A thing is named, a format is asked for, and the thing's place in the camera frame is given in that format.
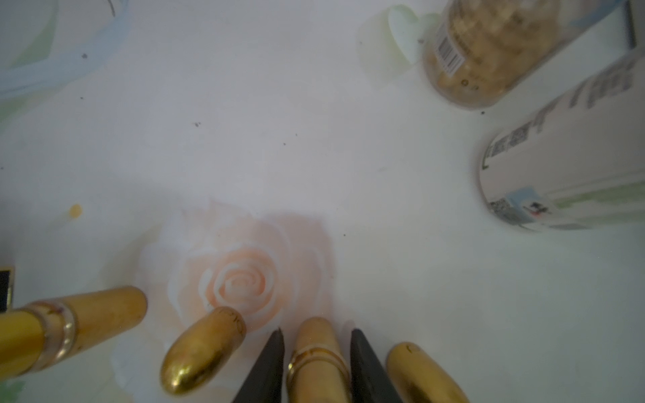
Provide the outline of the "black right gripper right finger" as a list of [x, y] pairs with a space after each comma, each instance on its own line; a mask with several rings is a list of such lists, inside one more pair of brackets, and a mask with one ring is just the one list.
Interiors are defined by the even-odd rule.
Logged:
[[358, 403], [402, 403], [364, 333], [355, 328], [350, 340], [352, 398]]

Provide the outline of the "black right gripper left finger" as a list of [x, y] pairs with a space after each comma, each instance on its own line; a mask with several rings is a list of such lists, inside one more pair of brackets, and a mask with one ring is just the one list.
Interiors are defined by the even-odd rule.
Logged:
[[233, 403], [281, 403], [284, 358], [284, 335], [277, 329], [268, 338]]

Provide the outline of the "gold bullet lipstick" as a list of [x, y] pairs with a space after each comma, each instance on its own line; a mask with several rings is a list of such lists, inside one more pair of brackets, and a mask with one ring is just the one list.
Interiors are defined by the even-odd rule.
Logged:
[[311, 317], [299, 327], [286, 388], [290, 402], [351, 401], [349, 369], [327, 319]]
[[231, 307], [218, 307], [195, 322], [168, 349], [160, 370], [162, 389], [184, 396], [207, 384], [245, 340], [246, 325]]
[[135, 286], [31, 302], [1, 315], [1, 379], [50, 368], [139, 325], [146, 295]]

